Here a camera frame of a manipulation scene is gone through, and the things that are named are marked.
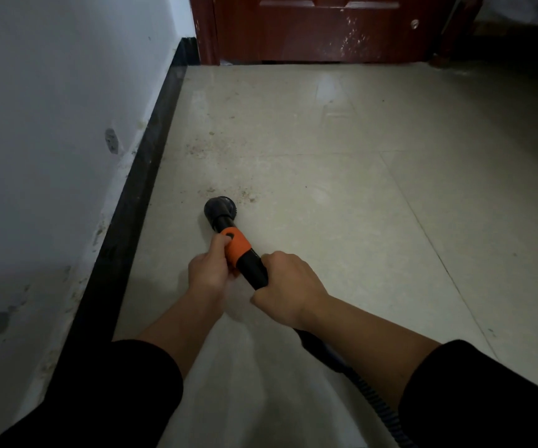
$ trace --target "vacuum wand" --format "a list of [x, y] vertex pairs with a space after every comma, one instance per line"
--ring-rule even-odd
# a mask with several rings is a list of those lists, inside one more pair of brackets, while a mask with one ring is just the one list
[[[234, 224], [237, 213], [234, 202], [227, 196], [211, 198], [205, 204], [204, 212], [215, 232], [232, 239], [225, 248], [225, 256], [230, 265], [246, 278], [255, 291], [267, 286], [269, 278], [265, 265], [257, 252], [252, 249], [250, 242]], [[349, 369], [348, 365], [315, 335], [308, 331], [294, 330], [298, 333], [304, 349], [325, 366], [337, 373], [343, 373]]]

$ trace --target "vacuum hose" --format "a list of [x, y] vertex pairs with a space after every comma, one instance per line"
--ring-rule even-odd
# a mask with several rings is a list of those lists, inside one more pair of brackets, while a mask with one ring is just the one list
[[[267, 286], [269, 278], [265, 265], [234, 224], [236, 216], [234, 202], [227, 196], [211, 198], [205, 204], [204, 212], [215, 232], [232, 238], [225, 248], [228, 262], [238, 269], [255, 291]], [[397, 412], [393, 411], [329, 345], [308, 331], [294, 330], [300, 337], [304, 349], [331, 370], [346, 376], [355, 385], [401, 448], [416, 447], [402, 431]]]

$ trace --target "person's left arm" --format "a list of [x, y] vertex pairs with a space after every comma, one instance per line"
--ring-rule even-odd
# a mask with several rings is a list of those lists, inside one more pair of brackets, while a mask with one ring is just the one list
[[215, 235], [188, 265], [188, 291], [170, 309], [136, 339], [104, 346], [85, 365], [87, 375], [0, 435], [0, 448], [155, 447], [182, 398], [183, 378], [223, 314], [229, 241]]

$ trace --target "wooden door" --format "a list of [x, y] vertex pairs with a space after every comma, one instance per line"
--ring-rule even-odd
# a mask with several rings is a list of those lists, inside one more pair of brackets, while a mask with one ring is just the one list
[[408, 63], [426, 58], [455, 0], [215, 0], [219, 58]]

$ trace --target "black shirt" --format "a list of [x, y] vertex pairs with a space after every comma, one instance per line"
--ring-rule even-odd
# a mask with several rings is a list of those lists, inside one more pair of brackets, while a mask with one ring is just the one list
[[[0, 448], [153, 448], [182, 391], [180, 371], [162, 349], [116, 341], [75, 383], [4, 432]], [[422, 362], [399, 415], [402, 429], [421, 448], [538, 446], [538, 386], [465, 341], [444, 344]]]

